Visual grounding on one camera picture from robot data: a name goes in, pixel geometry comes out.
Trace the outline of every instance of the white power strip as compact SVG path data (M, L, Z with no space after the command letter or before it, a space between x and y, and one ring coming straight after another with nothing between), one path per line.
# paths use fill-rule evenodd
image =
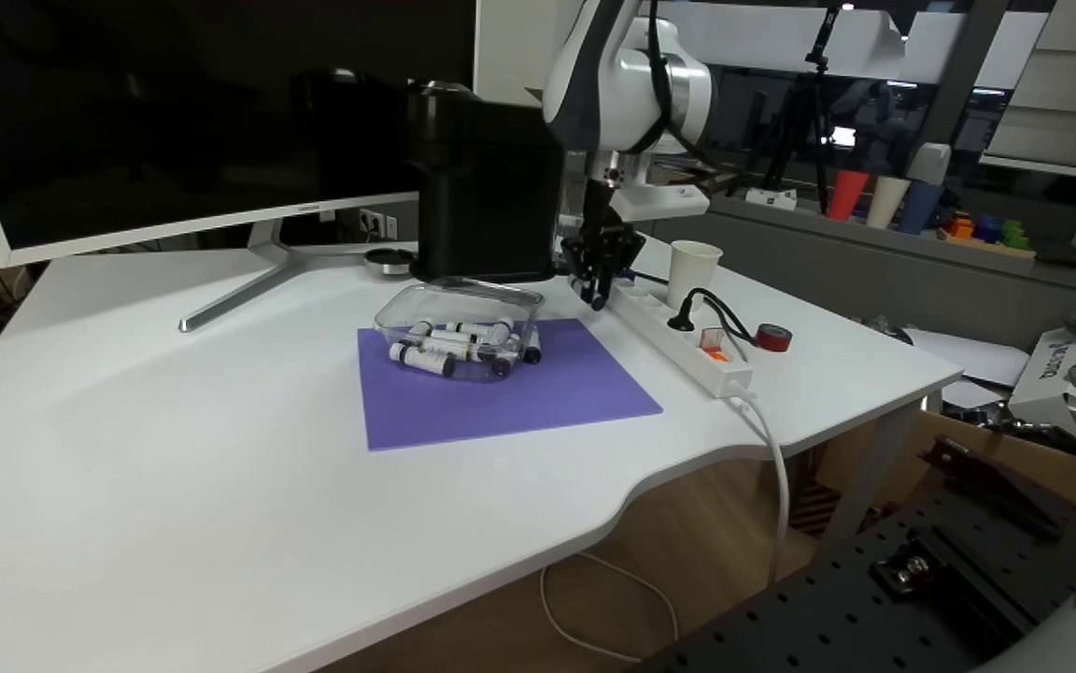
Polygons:
M742 355L730 341L720 341L724 358L715 358L711 351L699 349L702 330L691 332L667 330L674 309L656 295L634 289L614 289L609 309L654 351L660 351L674 367L680 367L707 397L730 401L750 388L755 375L742 361Z

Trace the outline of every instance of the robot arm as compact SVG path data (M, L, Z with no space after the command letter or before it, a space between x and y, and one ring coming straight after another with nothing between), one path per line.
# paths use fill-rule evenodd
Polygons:
M665 100L650 68L650 17L641 0L583 0L574 28L557 54L543 97L543 115L565 150L594 157L583 199L583 226L565 240L568 265L590 306L609 302L614 277L625 272L641 235L626 221L691 218L711 203L694 186L650 186L641 154L685 154L707 127L715 77L691 58L680 28L656 22L665 58Z
M583 0L543 97L543 115L568 150L685 154L660 127L650 22L640 17L640 6L641 0ZM694 143L715 103L711 68L680 46L674 22L656 22L656 39L674 87L667 123Z

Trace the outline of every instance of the computer monitor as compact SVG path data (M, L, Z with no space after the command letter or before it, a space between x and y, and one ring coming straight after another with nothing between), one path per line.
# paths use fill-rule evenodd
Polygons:
M472 48L474 0L0 0L0 265L406 203L397 87Z

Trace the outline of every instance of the cup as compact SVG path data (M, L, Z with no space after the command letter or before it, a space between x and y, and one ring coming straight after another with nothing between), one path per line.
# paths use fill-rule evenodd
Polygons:
M929 226L929 221L933 221L933 211L943 205L943 195L945 195L945 186L936 186L936 182L913 182L908 199L905 199L905 208L898 218L898 230L913 230L915 235L915 230Z
M913 167L908 167L908 178L945 182L949 159L951 159L951 150L945 143L922 143Z
M715 270L720 265L724 251L699 243L699 240L675 240L674 243L674 272L667 272L667 306L680 309L691 289L711 289Z
M867 182L872 182L872 172L838 172L826 218L844 225L851 208L861 205Z
M908 195L908 178L877 175L873 178L873 203L872 203L872 211L867 211L867 226L889 226L889 221L898 218L905 195Z

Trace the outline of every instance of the monitor stand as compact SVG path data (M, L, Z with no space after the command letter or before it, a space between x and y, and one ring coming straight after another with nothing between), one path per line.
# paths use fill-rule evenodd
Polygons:
M183 332L197 332L203 326L233 314L234 306L273 292L278 284L298 277L306 265L294 251L281 243L281 221L265 221L252 226L245 251L270 261L254 280L233 289L227 295L204 302L203 309L178 321Z

